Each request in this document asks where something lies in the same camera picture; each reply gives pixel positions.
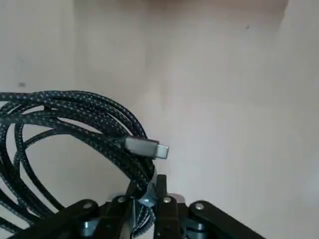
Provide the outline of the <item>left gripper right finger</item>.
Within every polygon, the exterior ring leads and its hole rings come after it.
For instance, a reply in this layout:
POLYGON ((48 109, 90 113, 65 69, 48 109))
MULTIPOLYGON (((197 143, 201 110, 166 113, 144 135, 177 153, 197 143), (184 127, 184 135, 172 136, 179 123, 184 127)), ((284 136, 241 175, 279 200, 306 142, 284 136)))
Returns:
POLYGON ((157 176, 155 239, 262 239, 263 236, 208 201, 187 205, 167 192, 166 175, 157 176))

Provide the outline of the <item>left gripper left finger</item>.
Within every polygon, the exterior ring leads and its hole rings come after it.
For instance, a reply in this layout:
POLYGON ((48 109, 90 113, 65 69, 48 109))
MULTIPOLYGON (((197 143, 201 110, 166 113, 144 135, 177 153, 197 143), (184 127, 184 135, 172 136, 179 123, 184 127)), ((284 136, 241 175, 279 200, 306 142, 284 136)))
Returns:
POLYGON ((23 239, 129 239, 133 201, 117 196, 98 206, 81 200, 22 232, 23 239))

